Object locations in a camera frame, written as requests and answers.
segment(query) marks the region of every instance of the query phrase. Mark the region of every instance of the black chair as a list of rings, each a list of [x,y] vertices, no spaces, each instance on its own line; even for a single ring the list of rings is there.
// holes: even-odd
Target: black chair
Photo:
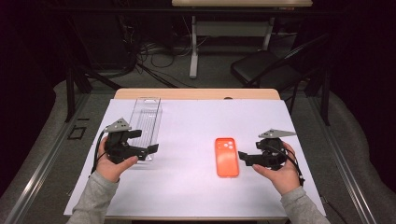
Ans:
[[[298,86],[302,80],[317,74],[320,69],[320,54],[329,35],[321,35],[287,55],[278,58],[269,50],[260,50],[231,65],[231,73],[244,88],[275,89],[279,93],[294,86],[289,112],[293,109]]]

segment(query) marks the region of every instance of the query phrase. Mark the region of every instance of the orange phone case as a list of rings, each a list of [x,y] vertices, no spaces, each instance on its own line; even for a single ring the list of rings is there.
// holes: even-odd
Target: orange phone case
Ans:
[[[216,169],[220,177],[239,175],[236,145],[233,138],[217,138],[215,142]]]

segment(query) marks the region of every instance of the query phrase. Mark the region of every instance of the gray sleeve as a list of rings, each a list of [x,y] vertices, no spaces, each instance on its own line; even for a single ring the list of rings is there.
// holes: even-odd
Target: gray sleeve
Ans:
[[[329,220],[319,212],[317,206],[306,195],[302,187],[283,195],[280,201],[293,224],[330,224]]]
[[[119,183],[112,183],[94,172],[67,223],[104,223],[107,208],[118,185]]]

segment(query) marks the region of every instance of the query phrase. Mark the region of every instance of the human hand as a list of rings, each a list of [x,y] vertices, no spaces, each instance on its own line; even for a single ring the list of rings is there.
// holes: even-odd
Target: human hand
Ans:
[[[285,142],[283,143],[283,146],[292,152],[289,153],[289,156],[292,160],[295,160],[293,148]],[[286,160],[285,165],[277,171],[269,170],[259,164],[254,164],[253,169],[257,173],[270,179],[280,195],[284,195],[300,187],[298,172],[289,160]]]
[[[107,136],[102,139],[98,149],[98,155],[101,156],[105,153],[105,142],[107,140]],[[101,158],[99,158],[98,163],[96,165],[96,171],[105,179],[117,183],[120,179],[120,175],[129,167],[133,166],[137,163],[137,157],[130,157],[119,164],[115,164],[112,162],[108,155],[105,154]]]

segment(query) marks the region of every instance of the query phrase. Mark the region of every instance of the gray carpet floor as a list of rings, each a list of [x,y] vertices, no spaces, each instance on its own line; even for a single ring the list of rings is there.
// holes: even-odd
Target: gray carpet floor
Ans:
[[[156,54],[148,56],[145,65],[197,88],[240,88],[239,82],[230,75],[230,64],[254,51],[255,46],[261,45],[257,39],[252,40],[254,41],[248,41],[249,44],[247,42],[239,43],[238,39],[221,39],[221,44],[217,39],[213,42],[206,40],[207,42],[200,47],[198,78],[196,79],[189,78],[191,59],[189,56],[173,59],[163,54]],[[272,50],[279,54],[284,53],[288,50],[284,46],[290,45],[288,41],[288,39],[283,39],[272,42]],[[170,62],[172,62],[170,66],[158,67]],[[163,75],[163,77],[175,82],[169,76]],[[112,80],[123,87],[165,87],[138,69],[126,76]],[[175,83],[181,88],[188,88],[180,82]],[[75,119],[68,124],[64,123],[67,111],[65,83],[62,82],[55,87],[57,99],[48,122],[24,165],[0,199],[1,223],[5,223],[15,210],[14,205],[23,194],[44,155],[57,147],[55,139],[59,137],[65,127],[76,125],[76,127],[85,127],[83,137],[67,139],[70,132],[64,134],[66,138],[58,146],[59,154],[54,158],[44,183],[34,195],[33,202],[27,204],[26,210],[20,218],[21,223],[65,223],[67,221],[63,212],[69,194],[78,180],[80,169],[87,157],[109,100],[115,93],[99,81],[91,79],[91,83],[93,92],[89,95],[80,94],[76,90],[79,102],[83,103],[81,103]],[[286,97],[288,94],[285,92],[282,97]],[[318,192],[329,202],[324,204],[328,219],[331,223],[344,223],[339,214],[335,212],[338,211],[349,224],[366,223],[361,218],[360,210],[357,209],[359,205],[356,205],[354,197],[351,196],[353,190],[348,187],[347,181],[341,175],[343,171],[337,165],[337,157],[332,150],[334,142],[329,141],[328,132],[330,132],[336,140],[336,146],[340,148],[345,157],[350,172],[359,184],[360,193],[366,200],[376,223],[396,223],[394,213],[396,211],[396,195],[382,184],[374,167],[369,162],[367,142],[359,123],[343,102],[332,94],[329,109],[331,126],[325,126],[318,118],[318,99],[319,96],[307,98],[302,92],[299,93],[291,118],[317,184]],[[131,223],[131,221],[107,220],[106,223]]]

